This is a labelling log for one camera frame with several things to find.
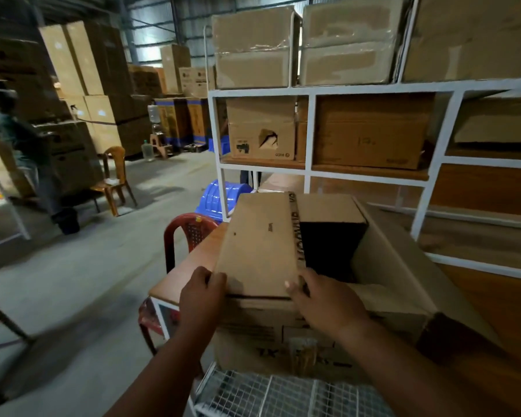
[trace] concrete floor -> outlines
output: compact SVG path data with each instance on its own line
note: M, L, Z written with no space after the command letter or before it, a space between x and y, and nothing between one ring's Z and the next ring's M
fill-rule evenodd
M100 214L87 202L77 207L82 230L74 236L18 208L34 238L0 246L0 307L38 340L28 351L0 349L0 386L11 398L0 416L100 416L151 358L137 309L165 275L166 225L194 211L216 178L214 154L128 162L127 173L137 210L114 218L104 201ZM0 237L14 231L10 222L0 208ZM186 254L179 230L176 262ZM0 343L14 339L0 328Z

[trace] hand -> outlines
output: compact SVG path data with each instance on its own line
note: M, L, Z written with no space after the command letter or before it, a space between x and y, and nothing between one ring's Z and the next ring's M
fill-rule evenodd
M226 293L226 274L212 273L199 266L181 290L179 311L181 313L178 332L191 332L208 345L220 321Z
M310 268L300 275L309 287L308 297L295 282L285 282L287 293L307 322L335 341L345 332L370 322L367 310L355 292L343 282L319 275Z

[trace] red plastic chair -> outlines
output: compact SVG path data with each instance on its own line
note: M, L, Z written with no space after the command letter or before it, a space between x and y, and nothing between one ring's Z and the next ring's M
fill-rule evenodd
M189 252L191 252L201 243L202 240L207 238L216 227L218 227L218 224L212 218L201 215L200 213L184 213L175 217L164 231L166 273L169 273L175 267L174 232L180 227L186 235ZM171 310L170 319L174 325L177 325L179 322L179 312ZM150 297L147 297L139 307L138 322L148 348L151 350L153 355L155 355L157 350L154 347L149 330L156 332L160 336L164 336L164 333L162 332L160 321L158 320L158 316L156 315Z

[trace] wire mesh basket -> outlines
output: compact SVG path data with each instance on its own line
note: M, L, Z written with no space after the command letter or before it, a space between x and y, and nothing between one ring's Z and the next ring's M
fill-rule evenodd
M263 376L211 366L197 390L195 411L207 417L393 417L370 385Z

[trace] dark shirt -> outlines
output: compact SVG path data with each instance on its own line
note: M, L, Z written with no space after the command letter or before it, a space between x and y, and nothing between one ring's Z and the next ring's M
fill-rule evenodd
M46 140L34 127L10 114L0 112L0 139L9 144L18 167L49 165L50 156Z

